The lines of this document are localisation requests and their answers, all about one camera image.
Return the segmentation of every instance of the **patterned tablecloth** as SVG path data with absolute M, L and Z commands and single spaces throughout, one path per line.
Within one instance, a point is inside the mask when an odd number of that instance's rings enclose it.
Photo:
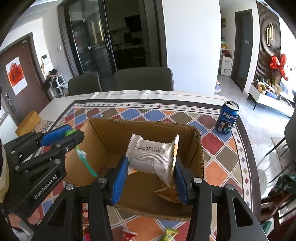
M 215 130 L 220 108 L 210 104 L 149 99 L 75 101 L 51 128 L 69 124 L 80 129 L 90 117 L 164 121 L 196 126 L 201 131 L 204 159 L 207 162 L 206 181 L 217 186 L 232 184 L 258 216 L 260 194 L 259 188 L 255 186 L 259 187 L 259 182 L 258 174 L 257 178 L 254 178 L 257 170 L 252 170 L 255 160 L 250 142 L 240 118 L 228 135 L 221 135 Z M 65 182 L 61 182 L 40 205 L 41 217 L 65 185 Z M 175 236 L 176 241 L 186 239 L 189 222 L 156 220 L 132 215 L 113 207 L 108 207 L 108 212 L 115 241 L 121 241 L 122 229 L 137 232 L 136 241 L 159 240 L 166 227 L 180 231 Z M 215 204 L 213 204 L 212 215 L 211 240 L 216 240 L 217 208 Z

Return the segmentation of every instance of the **slatted wood wall panel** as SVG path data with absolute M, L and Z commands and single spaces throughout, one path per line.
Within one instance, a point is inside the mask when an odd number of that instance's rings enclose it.
M 271 70 L 269 68 L 272 56 L 280 57 L 281 54 L 281 30 L 279 25 L 279 18 L 272 11 L 270 11 L 263 4 L 257 2 L 260 25 L 260 45 L 257 67 L 255 71 L 255 79 L 261 77 L 271 77 Z M 269 23 L 272 23 L 274 30 L 274 39 L 270 46 L 267 45 L 267 28 Z

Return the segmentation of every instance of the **picture frame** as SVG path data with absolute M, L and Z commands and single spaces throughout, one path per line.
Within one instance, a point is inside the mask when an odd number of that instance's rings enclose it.
M 226 28 L 226 18 L 221 19 L 221 28 Z

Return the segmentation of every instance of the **green snack package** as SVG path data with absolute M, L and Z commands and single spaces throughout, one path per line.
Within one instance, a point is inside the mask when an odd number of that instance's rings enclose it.
M 178 230 L 166 228 L 165 235 L 163 236 L 161 241 L 172 241 L 174 236 L 178 233 L 179 233 Z
M 72 133 L 74 133 L 76 130 L 75 129 L 71 129 L 71 130 L 67 130 L 65 133 L 65 136 L 71 135 Z M 83 162 L 83 164 L 87 167 L 87 169 L 89 170 L 89 172 L 92 174 L 93 177 L 98 177 L 97 173 L 91 168 L 91 166 L 88 164 L 87 160 L 86 160 L 86 153 L 82 150 L 80 150 L 78 148 L 78 146 L 75 147 L 76 153 L 79 157 L 79 159 Z

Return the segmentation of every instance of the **white console table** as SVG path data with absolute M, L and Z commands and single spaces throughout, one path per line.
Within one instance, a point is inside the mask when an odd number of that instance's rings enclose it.
M 256 89 L 254 85 L 251 85 L 250 87 L 248 100 L 253 100 L 255 102 L 254 109 L 257 104 L 260 104 L 263 106 L 270 107 L 289 117 L 291 117 L 294 112 L 294 108 L 290 105 L 290 103 L 287 100 L 283 98 L 279 101 L 267 95 L 263 95 Z

